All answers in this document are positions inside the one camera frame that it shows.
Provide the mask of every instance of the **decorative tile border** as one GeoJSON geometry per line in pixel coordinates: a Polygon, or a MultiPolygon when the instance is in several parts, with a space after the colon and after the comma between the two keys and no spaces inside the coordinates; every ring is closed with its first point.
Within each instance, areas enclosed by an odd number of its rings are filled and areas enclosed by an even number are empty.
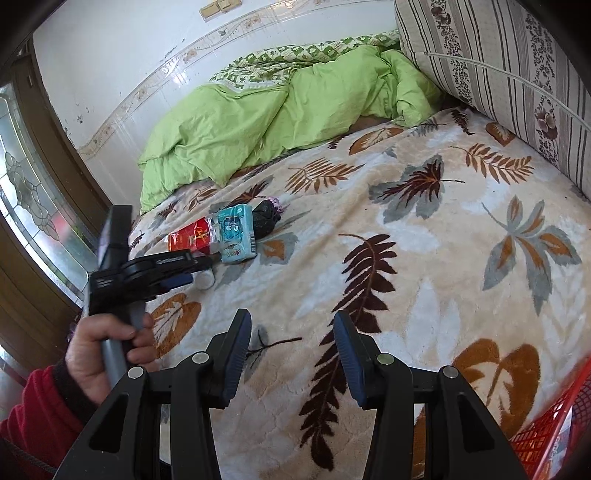
{"type": "Polygon", "coordinates": [[[201,60],[213,50],[223,47],[254,31],[284,20],[300,17],[311,11],[366,2],[394,0],[282,0],[268,7],[252,11],[219,27],[194,41],[152,72],[109,115],[90,141],[78,149],[82,160],[93,158],[107,140],[119,129],[150,96],[187,67],[201,60]]]}

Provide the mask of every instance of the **red jacket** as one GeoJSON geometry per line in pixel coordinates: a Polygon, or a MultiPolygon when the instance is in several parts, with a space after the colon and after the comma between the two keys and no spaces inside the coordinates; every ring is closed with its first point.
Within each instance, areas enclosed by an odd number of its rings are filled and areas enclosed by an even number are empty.
{"type": "Polygon", "coordinates": [[[0,439],[0,478],[51,479],[50,468],[60,465],[95,410],[64,362],[35,370],[22,404],[0,423],[0,436],[9,442],[0,439]]]}

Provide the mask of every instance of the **wall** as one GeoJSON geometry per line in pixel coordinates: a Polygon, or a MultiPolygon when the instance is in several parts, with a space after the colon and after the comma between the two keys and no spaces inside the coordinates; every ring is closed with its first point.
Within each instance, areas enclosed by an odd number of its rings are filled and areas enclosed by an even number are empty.
{"type": "Polygon", "coordinates": [[[76,148],[165,60],[206,33],[268,4],[205,23],[206,0],[67,0],[34,33],[43,83],[76,148]]]}
{"type": "Polygon", "coordinates": [[[135,162],[150,131],[232,60],[396,27],[394,0],[243,0],[207,23],[205,4],[67,0],[34,35],[51,103],[113,203],[139,205],[135,162]]]}

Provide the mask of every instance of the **red package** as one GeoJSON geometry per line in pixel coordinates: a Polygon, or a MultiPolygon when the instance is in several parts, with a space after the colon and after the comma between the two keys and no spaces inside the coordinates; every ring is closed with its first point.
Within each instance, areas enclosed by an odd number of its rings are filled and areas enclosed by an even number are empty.
{"type": "Polygon", "coordinates": [[[200,218],[196,222],[181,228],[178,232],[169,234],[168,251],[190,249],[191,252],[199,250],[205,255],[210,254],[212,242],[211,217],[200,218]]]}

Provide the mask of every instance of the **leaf-patterned blanket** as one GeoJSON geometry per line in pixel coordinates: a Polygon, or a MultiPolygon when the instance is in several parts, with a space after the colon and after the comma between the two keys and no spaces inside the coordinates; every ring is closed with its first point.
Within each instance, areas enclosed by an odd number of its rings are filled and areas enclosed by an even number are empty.
{"type": "Polygon", "coordinates": [[[478,113],[372,127],[241,171],[222,190],[185,186],[139,221],[131,255],[165,251],[169,232],[266,196],[285,212],[256,258],[149,305],[162,367],[204,349],[236,309],[252,314],[238,393],[212,411],[226,480],[362,477],[375,413],[347,392],[330,326],[339,309],[408,365],[457,366],[507,436],[591,347],[589,201],[478,113]]]}

